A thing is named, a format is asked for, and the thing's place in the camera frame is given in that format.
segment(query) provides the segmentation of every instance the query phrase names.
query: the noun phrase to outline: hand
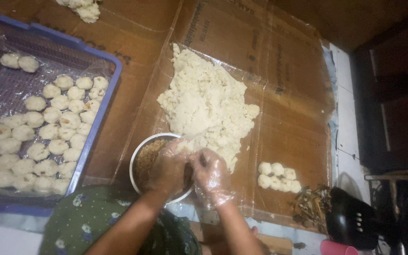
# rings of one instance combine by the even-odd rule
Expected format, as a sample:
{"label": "hand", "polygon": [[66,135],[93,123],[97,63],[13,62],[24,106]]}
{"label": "hand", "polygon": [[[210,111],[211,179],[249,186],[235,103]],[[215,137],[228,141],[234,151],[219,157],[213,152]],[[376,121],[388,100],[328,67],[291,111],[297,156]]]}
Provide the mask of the hand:
{"label": "hand", "polygon": [[190,156],[194,168],[195,190],[208,209],[218,207],[231,200],[230,172],[226,162],[209,148],[201,149]]}
{"label": "hand", "polygon": [[176,138],[168,142],[159,151],[154,166],[149,171],[148,189],[165,192],[169,197],[184,187],[184,169],[188,161],[186,152],[178,152],[177,145],[183,138]]}

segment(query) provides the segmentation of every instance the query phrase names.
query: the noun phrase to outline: person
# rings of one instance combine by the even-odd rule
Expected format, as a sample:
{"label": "person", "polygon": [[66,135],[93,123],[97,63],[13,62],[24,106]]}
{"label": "person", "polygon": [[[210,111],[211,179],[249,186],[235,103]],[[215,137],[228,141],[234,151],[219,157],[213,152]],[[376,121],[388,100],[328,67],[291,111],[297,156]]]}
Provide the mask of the person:
{"label": "person", "polygon": [[[204,148],[177,152],[183,139],[161,149],[149,171],[148,190],[134,203],[108,186],[84,187],[65,197],[45,227],[41,254],[262,255],[266,251],[232,201],[230,174],[217,153]],[[198,198],[219,215],[225,242],[201,245],[186,217],[163,210],[191,162]]]}

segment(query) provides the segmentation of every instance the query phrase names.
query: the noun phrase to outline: flattened cardboard box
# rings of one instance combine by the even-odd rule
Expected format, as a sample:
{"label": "flattened cardboard box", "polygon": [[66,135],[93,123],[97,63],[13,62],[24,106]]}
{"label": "flattened cardboard box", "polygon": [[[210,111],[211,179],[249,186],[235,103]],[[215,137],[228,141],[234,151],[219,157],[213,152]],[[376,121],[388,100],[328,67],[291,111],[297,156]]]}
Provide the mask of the flattened cardboard box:
{"label": "flattened cardboard box", "polygon": [[174,74],[174,42],[221,64],[248,87],[246,103],[261,109],[241,140],[231,176],[241,212],[299,227],[287,205],[295,194],[260,188],[257,166],[292,167],[303,187],[331,183],[328,120],[335,104],[319,33],[260,0],[114,0],[100,11],[100,19],[87,24],[54,0],[0,0],[0,13],[81,38],[124,64],[85,182],[130,185],[135,148],[152,134],[169,132],[156,98]]}

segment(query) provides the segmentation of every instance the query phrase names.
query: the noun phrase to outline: stainless steel bowl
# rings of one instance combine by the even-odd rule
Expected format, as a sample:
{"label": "stainless steel bowl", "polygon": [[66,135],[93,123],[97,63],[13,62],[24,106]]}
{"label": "stainless steel bowl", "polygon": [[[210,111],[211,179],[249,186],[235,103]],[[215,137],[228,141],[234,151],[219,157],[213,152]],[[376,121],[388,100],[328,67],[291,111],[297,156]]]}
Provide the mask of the stainless steel bowl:
{"label": "stainless steel bowl", "polygon": [[[156,134],[153,136],[150,136],[148,138],[146,138],[141,144],[138,145],[138,147],[136,148],[135,152],[132,155],[132,159],[130,160],[130,181],[132,182],[133,188],[135,188],[136,192],[140,195],[142,195],[143,193],[138,189],[138,187],[136,186],[135,183],[135,179],[133,178],[133,163],[135,162],[135,158],[138,155],[138,152],[141,150],[141,148],[143,148],[144,146],[151,144],[157,140],[162,140],[162,139],[166,139],[166,140],[172,140],[175,138],[179,138],[179,135],[173,134],[173,133],[160,133],[160,134]],[[180,200],[184,199],[186,196],[188,196],[188,194],[190,194],[190,192],[193,190],[193,185],[187,190],[187,192],[185,192],[183,195],[181,195],[178,198],[175,198],[171,201],[168,201],[166,204],[172,204],[172,203],[176,203],[179,202]]]}

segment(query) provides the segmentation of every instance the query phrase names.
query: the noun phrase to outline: pink cup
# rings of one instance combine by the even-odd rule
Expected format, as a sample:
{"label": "pink cup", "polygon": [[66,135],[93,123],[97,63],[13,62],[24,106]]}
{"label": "pink cup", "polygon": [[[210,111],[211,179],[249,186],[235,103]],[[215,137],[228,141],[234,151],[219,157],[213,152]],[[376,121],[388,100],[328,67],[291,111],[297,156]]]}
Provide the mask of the pink cup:
{"label": "pink cup", "polygon": [[358,251],[354,247],[337,244],[328,240],[320,243],[320,253],[322,255],[358,255]]}

